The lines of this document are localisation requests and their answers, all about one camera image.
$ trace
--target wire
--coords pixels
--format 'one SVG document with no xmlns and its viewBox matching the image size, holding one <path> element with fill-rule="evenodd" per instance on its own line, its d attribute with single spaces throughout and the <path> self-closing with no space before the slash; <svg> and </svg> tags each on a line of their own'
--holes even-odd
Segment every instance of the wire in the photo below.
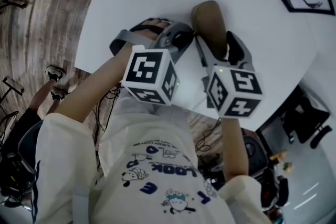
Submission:
<svg viewBox="0 0 336 224">
<path fill-rule="evenodd" d="M 7 113 L 6 113 L 5 109 L 2 107 L 2 105 L 0 105 L 0 108 L 4 111 L 5 115 L 7 116 Z"/>
<path fill-rule="evenodd" d="M 95 112 L 94 109 L 92 109 L 92 111 L 94 112 L 95 116 L 96 116 L 96 121 L 97 121 L 97 113 Z M 105 129 L 103 128 L 103 126 L 99 123 L 101 129 L 105 132 Z"/>
<path fill-rule="evenodd" d="M 8 120 L 9 120 L 9 118 L 6 119 L 5 130 L 2 134 L 2 138 L 1 138 L 1 141 L 0 141 L 0 151 L 2 150 L 2 148 L 4 146 L 3 142 L 4 142 L 4 139 L 5 139 L 5 132 L 6 132 L 6 129 L 7 129 Z"/>
<path fill-rule="evenodd" d="M 202 138 L 200 138 L 196 144 L 195 144 L 195 148 L 196 151 L 200 151 L 200 152 L 207 152 L 211 149 L 211 146 L 206 144 L 206 139 L 214 132 L 214 130 L 220 125 L 220 119 L 217 120 L 217 122 L 215 123 L 215 125 L 213 126 L 212 129 L 208 129 L 205 130 L 202 133 Z"/>
<path fill-rule="evenodd" d="M 11 196 L 9 196 L 9 198 L 8 198 L 7 200 L 0 202 L 0 205 L 2 205 L 2 204 L 4 204 L 4 203 L 8 202 L 10 198 L 11 198 Z"/>
<path fill-rule="evenodd" d="M 110 121 L 110 117 L 111 117 L 111 114 L 112 114 L 112 110 L 113 110 L 113 107 L 114 107 L 114 103 L 115 103 L 116 99 L 119 97 L 121 88 L 122 88 L 121 84 L 118 83 L 118 84 L 116 85 L 115 89 L 108 91 L 108 92 L 107 92 L 107 93 L 100 99 L 99 103 L 96 104 L 96 110 L 93 110 L 93 112 L 94 112 L 94 114 L 95 114 L 95 116 L 96 116 L 96 125 L 97 125 L 97 129 L 96 129 L 96 132 L 95 132 L 95 134 L 94 134 L 94 142 L 95 142 L 95 145 L 96 145 L 96 143 L 97 143 L 97 141 L 98 141 L 99 129 L 100 129 L 99 126 L 101 127 L 101 129 L 102 129 L 104 132 L 106 131 L 106 129 L 104 129 L 104 128 L 102 127 L 102 125 L 100 124 L 100 106 L 101 106 L 101 104 L 102 104 L 102 102 L 103 102 L 103 100 L 104 100 L 105 98 L 107 98 L 107 99 L 109 99 L 109 100 L 113 100 L 112 108 L 111 108 L 111 110 L 110 110 L 109 117 L 108 117 L 108 120 L 107 120 L 107 123 L 106 123 L 106 127 L 107 127 L 108 124 L 109 124 L 109 121 Z"/>
</svg>

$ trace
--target white table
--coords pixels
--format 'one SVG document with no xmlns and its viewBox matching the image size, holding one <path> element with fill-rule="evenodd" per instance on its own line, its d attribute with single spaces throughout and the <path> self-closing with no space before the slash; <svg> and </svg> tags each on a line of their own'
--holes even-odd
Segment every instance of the white table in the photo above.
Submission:
<svg viewBox="0 0 336 224">
<path fill-rule="evenodd" d="M 205 0 L 92 0 L 82 29 L 75 67 L 89 73 L 111 57 L 109 45 L 122 29 L 148 17 L 168 17 L 190 24 L 191 9 Z M 217 0 L 228 30 L 246 44 L 262 78 L 266 96 L 243 128 L 255 131 L 300 82 L 317 53 L 304 14 L 289 13 L 281 0 Z M 181 80 L 173 102 L 218 118 L 206 107 L 201 66 L 195 44 L 176 64 Z"/>
</svg>

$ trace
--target white t-shirt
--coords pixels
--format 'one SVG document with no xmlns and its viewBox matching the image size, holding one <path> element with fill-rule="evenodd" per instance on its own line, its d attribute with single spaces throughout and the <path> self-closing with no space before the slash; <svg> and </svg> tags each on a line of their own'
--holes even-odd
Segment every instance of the white t-shirt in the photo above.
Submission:
<svg viewBox="0 0 336 224">
<path fill-rule="evenodd" d="M 113 123 L 100 141 L 104 179 L 95 187 L 91 131 L 60 114 L 45 118 L 32 195 L 36 223 L 270 223 L 260 184 L 240 176 L 217 192 L 197 170 L 184 131 L 150 114 L 115 116 Z"/>
</svg>

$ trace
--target sneaker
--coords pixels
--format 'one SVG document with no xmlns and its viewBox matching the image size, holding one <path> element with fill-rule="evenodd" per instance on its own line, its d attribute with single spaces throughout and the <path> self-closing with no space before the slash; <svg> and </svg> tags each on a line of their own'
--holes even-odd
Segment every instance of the sneaker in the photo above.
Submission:
<svg viewBox="0 0 336 224">
<path fill-rule="evenodd" d="M 62 101 L 68 95 L 66 91 L 58 89 L 56 87 L 53 87 L 50 93 L 53 100 L 59 100 L 59 101 Z"/>
<path fill-rule="evenodd" d="M 193 28 L 208 45 L 217 60 L 227 54 L 226 29 L 221 9 L 217 2 L 210 0 L 195 6 L 192 11 Z"/>
<path fill-rule="evenodd" d="M 48 75 L 49 79 L 54 79 L 57 82 L 65 76 L 65 71 L 59 67 L 48 66 L 46 68 L 46 74 Z"/>
</svg>

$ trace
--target wooden floor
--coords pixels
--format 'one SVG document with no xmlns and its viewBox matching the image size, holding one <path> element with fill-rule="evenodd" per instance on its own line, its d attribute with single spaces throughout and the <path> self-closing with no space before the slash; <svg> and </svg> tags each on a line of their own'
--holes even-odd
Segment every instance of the wooden floor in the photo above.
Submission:
<svg viewBox="0 0 336 224">
<path fill-rule="evenodd" d="M 28 107 L 37 90 L 47 82 L 44 73 L 48 65 L 63 67 L 66 78 L 58 86 L 71 91 L 89 74 L 74 68 L 78 41 L 91 0 L 23 0 L 28 1 L 25 9 L 7 7 L 0 15 L 0 79 L 9 77 L 25 89 L 22 97 L 10 93 L 2 103 L 9 112 L 19 111 L 19 116 Z M 0 83 L 0 95 L 7 88 Z M 103 127 L 111 109 L 111 102 L 105 100 L 100 111 Z M 48 111 L 51 97 L 39 110 L 40 116 Z M 212 128 L 215 120 L 189 113 L 189 123 L 195 141 L 201 133 Z M 86 124 L 96 131 L 96 120 L 92 113 Z M 221 136 L 216 130 L 207 143 L 212 149 L 205 154 L 220 152 Z"/>
</svg>

